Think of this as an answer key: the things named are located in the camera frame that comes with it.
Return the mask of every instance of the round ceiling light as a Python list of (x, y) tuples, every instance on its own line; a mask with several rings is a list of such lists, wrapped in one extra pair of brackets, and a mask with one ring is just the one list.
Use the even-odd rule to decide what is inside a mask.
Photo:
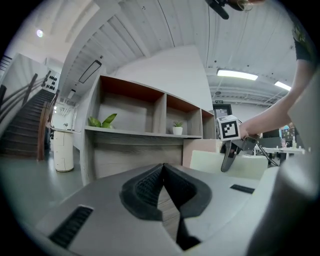
[(44, 32), (43, 32), (41, 29), (38, 29), (38, 30), (36, 31), (36, 35), (37, 35), (38, 37), (42, 38), (42, 37), (44, 36)]

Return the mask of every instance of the rectangular ceiling light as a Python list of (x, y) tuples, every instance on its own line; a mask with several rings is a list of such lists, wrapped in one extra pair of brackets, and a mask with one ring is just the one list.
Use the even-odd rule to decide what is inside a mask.
[(232, 70), (225, 70), (225, 69), (218, 69), (217, 73), (218, 77), (231, 77), (231, 78), (244, 78), (249, 80), (257, 80), (258, 76), (255, 74), (248, 74), (239, 71), (232, 71)]
[(75, 90), (71, 90), (70, 92), (69, 92), (69, 95), (68, 95), (68, 99), (71, 99), (72, 98), (72, 96), (74, 95), (76, 93), (76, 91)]
[(286, 85), (286, 84), (284, 84), (284, 83), (282, 83), (282, 82), (276, 82), (275, 84), (274, 84), (275, 86), (279, 86), (279, 87), (281, 87), (281, 88), (283, 88), (283, 89), (285, 89), (285, 90), (288, 90), (288, 91), (290, 91), (291, 90), (291, 87), (290, 86), (288, 86), (288, 85)]
[(88, 78), (101, 67), (101, 65), (100, 61), (95, 60), (80, 77), (79, 82), (84, 84)]

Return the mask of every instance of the green plant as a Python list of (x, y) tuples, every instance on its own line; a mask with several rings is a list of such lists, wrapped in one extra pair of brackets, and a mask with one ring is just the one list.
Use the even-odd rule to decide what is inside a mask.
[(117, 114), (114, 113), (114, 114), (111, 114), (109, 115), (104, 121), (103, 123), (101, 124), (101, 122), (90, 116), (88, 118), (88, 123), (90, 126), (93, 126), (93, 127), (101, 127), (101, 128), (108, 128), (108, 129), (113, 129), (114, 127), (111, 125), (111, 122), (116, 118)]
[(182, 127), (184, 122), (173, 122), (173, 127)]

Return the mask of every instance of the staircase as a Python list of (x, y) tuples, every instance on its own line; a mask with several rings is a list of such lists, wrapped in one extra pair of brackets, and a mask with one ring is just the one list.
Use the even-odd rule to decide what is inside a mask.
[(50, 103), (54, 96), (42, 89), (20, 109), (0, 139), (1, 155), (37, 157), (42, 108), (44, 102)]

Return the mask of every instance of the white cube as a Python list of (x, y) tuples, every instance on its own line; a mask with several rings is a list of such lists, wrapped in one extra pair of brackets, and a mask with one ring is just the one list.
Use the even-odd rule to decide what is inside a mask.
[(217, 118), (221, 141), (239, 140), (239, 121), (234, 115), (227, 115)]

